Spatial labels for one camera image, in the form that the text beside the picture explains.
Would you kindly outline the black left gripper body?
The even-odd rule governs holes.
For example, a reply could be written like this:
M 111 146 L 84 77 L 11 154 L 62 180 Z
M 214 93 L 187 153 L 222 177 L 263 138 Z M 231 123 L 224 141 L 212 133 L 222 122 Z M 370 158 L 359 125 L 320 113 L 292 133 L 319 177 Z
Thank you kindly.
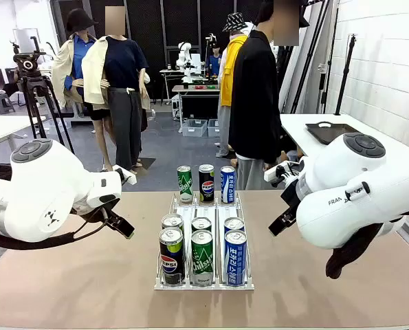
M 96 208 L 81 208 L 77 210 L 73 207 L 73 214 L 78 215 L 84 221 L 107 221 L 111 218 L 111 210 L 113 208 L 113 202 L 105 203 Z

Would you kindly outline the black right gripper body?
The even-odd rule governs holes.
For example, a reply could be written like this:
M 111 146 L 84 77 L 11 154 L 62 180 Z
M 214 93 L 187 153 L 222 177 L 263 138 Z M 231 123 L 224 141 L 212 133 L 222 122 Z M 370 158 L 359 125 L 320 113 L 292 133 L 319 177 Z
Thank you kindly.
M 288 205 L 285 214 L 294 214 L 300 202 L 307 195 L 306 179 L 289 177 L 285 180 L 285 189 L 281 194 L 281 199 Z

